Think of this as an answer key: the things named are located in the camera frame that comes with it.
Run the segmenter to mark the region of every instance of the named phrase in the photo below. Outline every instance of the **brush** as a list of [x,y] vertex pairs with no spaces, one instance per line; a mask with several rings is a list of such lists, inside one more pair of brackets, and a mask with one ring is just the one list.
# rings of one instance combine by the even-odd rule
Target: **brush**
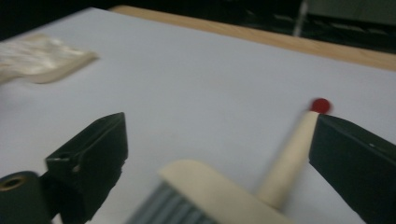
[[128,223],[291,223],[277,209],[306,163],[318,115],[330,108],[325,99],[313,101],[264,179],[257,197],[203,163],[176,161],[161,169],[163,183]]

